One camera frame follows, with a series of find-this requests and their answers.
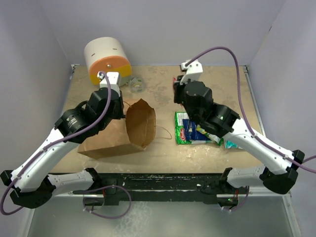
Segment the brown paper bag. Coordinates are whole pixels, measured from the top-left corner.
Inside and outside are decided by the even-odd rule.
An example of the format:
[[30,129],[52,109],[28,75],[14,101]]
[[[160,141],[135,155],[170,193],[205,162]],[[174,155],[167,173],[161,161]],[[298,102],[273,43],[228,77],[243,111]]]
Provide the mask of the brown paper bag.
[[125,118],[87,138],[77,152],[93,159],[130,155],[146,150],[156,138],[156,112],[144,99],[123,101]]

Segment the green white snack packet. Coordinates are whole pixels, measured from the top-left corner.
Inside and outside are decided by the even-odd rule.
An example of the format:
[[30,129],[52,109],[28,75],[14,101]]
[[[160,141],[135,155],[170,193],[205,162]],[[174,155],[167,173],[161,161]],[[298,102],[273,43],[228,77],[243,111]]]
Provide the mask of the green white snack packet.
[[207,141],[187,141],[185,138],[185,130],[183,127],[182,119],[189,119],[189,116],[186,112],[175,112],[174,121],[175,121],[175,139],[179,145],[188,145],[188,144],[205,144],[212,143],[210,139]]

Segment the blue white chips bag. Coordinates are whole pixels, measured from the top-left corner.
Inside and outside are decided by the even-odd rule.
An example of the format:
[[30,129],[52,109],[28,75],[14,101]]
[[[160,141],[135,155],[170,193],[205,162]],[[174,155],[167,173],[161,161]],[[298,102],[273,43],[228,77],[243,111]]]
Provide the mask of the blue white chips bag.
[[197,131],[197,125],[189,119],[182,119],[187,141],[207,141],[208,138]]

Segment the yellow green snack bag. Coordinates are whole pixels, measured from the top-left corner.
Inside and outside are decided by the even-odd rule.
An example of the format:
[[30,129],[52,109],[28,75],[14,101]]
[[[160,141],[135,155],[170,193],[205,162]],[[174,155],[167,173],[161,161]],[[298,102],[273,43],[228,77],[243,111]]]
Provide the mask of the yellow green snack bag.
[[221,146],[221,144],[224,142],[223,138],[219,138],[216,135],[213,135],[209,132],[207,132],[205,129],[203,129],[200,125],[197,125],[196,127],[196,131],[199,132],[200,134],[204,135],[205,137],[207,137],[208,139],[210,139],[211,141],[215,142],[218,146]]

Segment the teal snack packet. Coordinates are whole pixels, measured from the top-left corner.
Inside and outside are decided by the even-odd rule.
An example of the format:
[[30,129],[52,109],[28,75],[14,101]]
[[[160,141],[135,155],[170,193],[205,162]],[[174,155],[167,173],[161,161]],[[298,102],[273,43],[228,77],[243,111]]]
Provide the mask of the teal snack packet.
[[242,149],[240,146],[229,140],[224,140],[224,147],[225,149]]

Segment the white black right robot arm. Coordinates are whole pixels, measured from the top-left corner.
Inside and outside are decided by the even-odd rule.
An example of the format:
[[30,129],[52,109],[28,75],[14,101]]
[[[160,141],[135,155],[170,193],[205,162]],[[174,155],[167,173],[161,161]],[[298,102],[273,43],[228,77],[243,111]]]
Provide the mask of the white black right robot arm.
[[226,168],[220,189],[231,193],[245,186],[264,186],[284,195],[295,185],[298,166],[304,160],[300,150],[287,150],[259,132],[247,127],[238,113],[213,101],[212,90],[201,81],[173,82],[174,102],[184,107],[189,119],[206,132],[231,141],[248,152],[262,165],[251,168]]

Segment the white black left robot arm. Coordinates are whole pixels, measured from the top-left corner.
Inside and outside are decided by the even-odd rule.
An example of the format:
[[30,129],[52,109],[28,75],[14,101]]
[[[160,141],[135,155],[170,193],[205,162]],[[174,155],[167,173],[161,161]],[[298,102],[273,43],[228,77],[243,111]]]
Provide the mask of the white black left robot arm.
[[42,145],[20,167],[5,170],[0,178],[7,186],[6,195],[20,208],[34,209],[53,196],[72,191],[95,194],[102,182],[93,168],[78,173],[50,174],[52,168],[87,138],[104,130],[113,119],[122,119],[123,101],[120,89],[112,85],[94,91],[88,101],[69,109],[57,120]]

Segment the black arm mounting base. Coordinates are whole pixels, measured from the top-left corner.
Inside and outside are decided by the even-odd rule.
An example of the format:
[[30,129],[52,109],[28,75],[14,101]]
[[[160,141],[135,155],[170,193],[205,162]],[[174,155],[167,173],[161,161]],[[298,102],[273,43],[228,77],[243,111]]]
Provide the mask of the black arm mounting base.
[[234,188],[220,173],[98,173],[87,190],[105,205],[121,201],[202,202],[236,206],[247,188]]

